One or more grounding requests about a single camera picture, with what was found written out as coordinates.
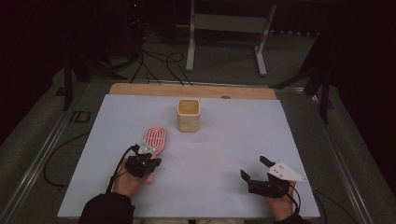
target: sleeve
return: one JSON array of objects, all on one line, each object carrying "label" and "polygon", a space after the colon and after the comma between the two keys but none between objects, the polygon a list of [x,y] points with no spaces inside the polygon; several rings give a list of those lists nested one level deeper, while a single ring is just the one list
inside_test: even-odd
[{"label": "sleeve", "polygon": [[89,200],[78,224],[132,224],[134,206],[131,199],[118,193],[100,194]]},{"label": "sleeve", "polygon": [[311,222],[302,219],[298,214],[293,214],[283,220],[274,222],[274,224],[311,224]]}]

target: black cable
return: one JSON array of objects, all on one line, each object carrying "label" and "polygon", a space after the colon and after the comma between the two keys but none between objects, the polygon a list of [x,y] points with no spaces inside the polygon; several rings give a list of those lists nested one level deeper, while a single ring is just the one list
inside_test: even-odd
[{"label": "black cable", "polygon": [[82,53],[80,51],[77,51],[77,56],[80,59],[82,59],[90,67],[96,68],[114,79],[127,79],[127,77],[120,76],[119,74],[113,72],[110,68],[107,68],[106,66],[102,65],[101,63],[90,59],[88,56],[86,56],[84,53]]},{"label": "black cable", "polygon": [[[168,69],[169,73],[170,73],[175,79],[177,79],[177,81],[180,82],[181,85],[184,86],[184,83],[180,80],[180,78],[178,78],[178,77],[176,76],[175,73],[172,72],[172,69],[169,67],[169,63],[176,63],[177,66],[178,66],[178,68],[179,68],[180,71],[182,72],[183,77],[186,78],[186,80],[187,80],[187,81],[189,82],[189,84],[192,86],[191,82],[189,81],[189,79],[187,78],[186,74],[184,73],[183,68],[182,68],[182,67],[180,66],[180,64],[179,64],[180,62],[182,62],[182,61],[184,60],[184,55],[183,55],[182,53],[171,53],[171,54],[169,54],[169,55],[164,55],[164,54],[161,54],[161,53],[156,53],[156,52],[148,51],[148,50],[145,50],[145,49],[142,49],[142,51],[143,51],[144,53],[146,53],[148,56],[150,56],[150,57],[152,57],[152,58],[154,58],[154,59],[157,59],[157,60],[160,60],[160,61],[162,61],[162,62],[165,62],[165,63],[166,63],[166,68]],[[176,59],[174,59],[174,58],[172,57],[173,55],[180,55],[181,58],[178,59],[178,60],[176,60]]]},{"label": "black cable", "polygon": [[149,84],[149,71],[146,72],[146,80],[148,81],[147,84]]},{"label": "black cable", "polygon": [[145,68],[146,68],[146,70],[148,71],[148,73],[149,73],[152,77],[154,77],[154,78],[157,80],[157,82],[161,85],[161,81],[160,81],[158,78],[156,78],[156,77],[154,76],[154,74],[151,73],[151,71],[149,70],[149,67],[143,62],[143,53],[142,53],[142,61],[141,61],[141,63],[145,66]]},{"label": "black cable", "polygon": [[129,151],[131,151],[133,149],[133,147],[129,147],[128,149],[125,150],[124,154],[122,155],[119,164],[117,165],[116,170],[114,171],[113,176],[110,177],[110,182],[108,183],[107,189],[106,189],[106,193],[109,193],[111,191],[111,189],[113,188],[113,183],[114,180],[117,179],[117,177],[119,177],[120,175],[117,175],[117,172],[119,171],[121,165],[122,165],[122,161],[125,159],[126,154],[128,154]]},{"label": "black cable", "polygon": [[133,58],[129,57],[126,62],[110,65],[108,68],[111,70],[117,71],[117,72],[122,71],[122,70],[132,66],[134,63],[136,63],[137,57],[138,57],[137,55],[134,56]]},{"label": "black cable", "polygon": [[352,215],[350,215],[350,214],[348,213],[348,211],[347,211],[343,206],[341,206],[340,203],[336,202],[335,200],[333,200],[332,198],[330,198],[329,196],[327,196],[326,194],[320,192],[319,190],[317,190],[317,189],[315,189],[315,188],[314,188],[314,191],[317,192],[317,193],[319,193],[319,194],[322,195],[323,197],[327,198],[328,200],[330,200],[332,203],[334,203],[334,204],[337,205],[338,207],[340,207],[340,208],[352,219],[352,221],[353,221],[354,223],[359,224],[359,222],[358,222]]},{"label": "black cable", "polygon": [[189,81],[189,79],[187,78],[186,74],[183,71],[183,68],[181,68],[180,64],[176,62],[176,60],[174,58],[172,58],[172,55],[175,54],[180,54],[180,53],[171,53],[168,56],[166,56],[166,67],[168,68],[168,71],[175,77],[176,75],[172,72],[171,68],[169,67],[169,59],[171,59],[172,61],[174,61],[174,63],[177,64],[178,68],[180,69],[181,73],[183,74],[184,78],[186,78],[186,80],[189,82],[189,84],[192,86],[191,82]]},{"label": "black cable", "polygon": [[161,43],[161,42],[164,42],[164,41],[166,41],[166,40],[169,40],[169,38],[163,37],[163,36],[162,36],[163,39],[157,39],[157,40],[150,39],[152,36],[158,35],[158,34],[159,34],[158,32],[155,32],[155,33],[152,33],[152,34],[146,36],[146,37],[143,38],[143,39],[144,39],[145,41],[152,42],[152,43]]},{"label": "black cable", "polygon": [[48,167],[48,165],[49,165],[49,163],[50,163],[50,159],[52,158],[52,156],[53,156],[59,149],[61,149],[61,148],[64,147],[65,145],[67,145],[67,144],[69,144],[69,143],[71,143],[71,142],[73,142],[73,141],[79,139],[80,137],[83,137],[83,136],[88,135],[88,134],[89,134],[89,133],[84,133],[84,134],[81,134],[81,135],[79,135],[79,136],[77,136],[77,137],[74,137],[74,138],[72,138],[72,139],[70,139],[70,140],[68,140],[68,141],[66,141],[66,142],[64,142],[64,143],[62,143],[62,144],[60,144],[58,147],[56,147],[55,149],[52,150],[52,152],[49,154],[49,157],[47,158],[46,163],[44,164],[44,168],[43,168],[43,176],[44,176],[44,179],[46,180],[47,183],[49,183],[49,184],[52,185],[52,186],[61,187],[61,188],[65,188],[65,187],[69,186],[68,184],[57,184],[57,183],[51,181],[51,180],[48,178],[48,175],[47,175],[47,167]]},{"label": "black cable", "polygon": [[[283,191],[283,189],[282,189],[278,184],[276,184],[276,183],[273,183],[273,184],[274,184],[277,188],[279,188],[280,191]],[[289,187],[292,187],[293,190],[297,193],[297,196],[298,196],[299,202],[297,203],[297,202],[294,200],[294,198],[291,197],[291,195],[290,195],[288,192],[285,193],[285,195],[294,203],[294,205],[295,205],[294,214],[297,215],[297,214],[300,213],[300,207],[301,207],[301,198],[300,198],[300,194],[298,193],[298,191],[297,191],[290,183],[289,183]]]},{"label": "black cable", "polygon": [[131,81],[129,83],[133,83],[134,82],[134,78],[137,76],[137,73],[139,73],[140,68],[142,67],[142,62],[140,60],[140,58],[138,58],[139,61],[139,66],[137,67],[136,71],[134,71],[134,74],[131,77]]},{"label": "black cable", "polygon": [[317,201],[320,204],[320,207],[322,208],[322,212],[323,212],[323,218],[324,218],[324,224],[327,224],[327,213],[326,213],[326,209],[324,208],[324,205],[322,203],[322,201],[320,200],[320,198],[314,193],[314,197],[317,199]]},{"label": "black cable", "polygon": [[300,209],[301,209],[301,197],[300,197],[300,194],[297,191],[297,189],[294,186],[292,186],[290,183],[289,183],[289,187],[291,187],[294,190],[294,192],[296,192],[296,194],[297,194],[297,197],[298,197],[298,210],[300,211]]},{"label": "black cable", "polygon": [[128,171],[125,171],[124,173],[117,175],[116,177],[114,177],[114,179],[117,179],[117,178],[119,178],[120,176],[125,175],[126,173],[128,173]]}]

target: white table surface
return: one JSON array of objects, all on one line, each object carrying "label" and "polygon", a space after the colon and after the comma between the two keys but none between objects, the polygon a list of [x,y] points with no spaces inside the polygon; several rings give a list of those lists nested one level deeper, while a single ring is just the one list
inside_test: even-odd
[{"label": "white table surface", "polygon": [[[154,183],[133,199],[136,218],[262,218],[271,212],[262,196],[248,193],[240,170],[266,180],[260,156],[283,161],[306,177],[283,108],[277,100],[194,98],[201,104],[197,133],[177,130],[183,97],[107,95],[58,217],[79,217],[85,203],[104,193],[123,152],[141,145],[150,127],[166,130]],[[298,183],[300,215],[319,217],[309,183]]]}]

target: human hand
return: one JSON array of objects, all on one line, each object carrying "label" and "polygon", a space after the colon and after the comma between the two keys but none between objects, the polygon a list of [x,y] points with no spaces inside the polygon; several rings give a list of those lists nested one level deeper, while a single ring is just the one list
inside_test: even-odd
[{"label": "human hand", "polygon": [[126,195],[132,199],[139,190],[140,185],[145,182],[147,176],[142,178],[132,176],[125,168],[125,162],[127,159],[122,161],[119,171],[117,172],[117,178],[114,180],[113,192]]},{"label": "human hand", "polygon": [[[289,187],[288,194],[292,197],[293,188],[296,186],[296,182],[290,182],[290,185],[291,187]],[[293,214],[293,202],[288,196],[284,195],[282,198],[264,198],[270,206],[276,221],[283,220]]]}]

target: floor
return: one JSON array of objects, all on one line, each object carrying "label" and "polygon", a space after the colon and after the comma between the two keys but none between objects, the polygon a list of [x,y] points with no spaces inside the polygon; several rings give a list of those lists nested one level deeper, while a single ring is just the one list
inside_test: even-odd
[{"label": "floor", "polygon": [[[186,59],[182,55],[187,55],[188,38],[184,30],[180,33],[176,40],[158,35],[148,39],[143,45],[147,51],[143,59],[146,66],[141,66],[135,83],[148,83],[149,78],[153,84],[189,85],[190,82],[268,88],[296,75],[315,41],[301,35],[269,35],[263,52],[268,76],[260,77],[253,51],[257,36],[202,32],[197,34],[194,70],[186,73],[183,69]],[[181,53],[172,56],[180,60],[179,64],[150,56],[166,59],[160,54],[172,53]],[[123,82],[131,81],[138,65],[134,63],[119,71],[128,77]],[[103,97],[113,83],[120,82],[97,71],[92,73],[90,83],[74,82],[74,103],[63,112],[64,98],[55,96],[63,86],[63,71],[60,71],[52,88],[1,146],[0,223],[76,223],[73,219],[56,217],[66,191],[62,185],[73,175]],[[277,90],[276,97],[284,107],[310,184],[318,196],[322,217],[311,221],[325,223],[326,215],[328,223],[394,223],[396,200],[339,99],[337,89],[331,89],[330,123],[325,125],[318,115],[317,98],[302,92],[305,83],[306,79]],[[73,111],[90,112],[92,116],[86,123],[70,122]],[[45,165],[47,178],[60,187],[44,179]],[[246,223],[272,221],[254,219]]]}]

